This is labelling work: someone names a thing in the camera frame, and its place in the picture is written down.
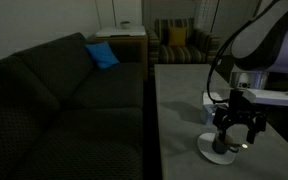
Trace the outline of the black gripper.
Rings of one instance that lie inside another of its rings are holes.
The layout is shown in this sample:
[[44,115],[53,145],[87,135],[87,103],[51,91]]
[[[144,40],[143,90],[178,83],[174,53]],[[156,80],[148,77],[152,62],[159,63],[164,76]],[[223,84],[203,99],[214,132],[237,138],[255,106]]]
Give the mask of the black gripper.
[[227,100],[227,107],[218,107],[213,124],[218,128],[219,140],[224,142],[226,131],[235,124],[248,127],[246,141],[253,144],[259,131],[266,130],[266,115],[250,103],[241,90],[232,89]]

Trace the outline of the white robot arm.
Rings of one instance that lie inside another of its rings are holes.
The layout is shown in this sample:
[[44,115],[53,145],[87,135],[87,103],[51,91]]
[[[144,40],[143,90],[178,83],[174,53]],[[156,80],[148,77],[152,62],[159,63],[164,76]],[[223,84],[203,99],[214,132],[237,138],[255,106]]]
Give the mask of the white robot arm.
[[[288,73],[288,0],[273,0],[261,13],[238,29],[226,42],[235,65],[245,71]],[[238,88],[230,91],[226,108],[216,110],[213,124],[218,139],[235,124],[248,127],[247,141],[266,130],[266,116],[255,110]]]

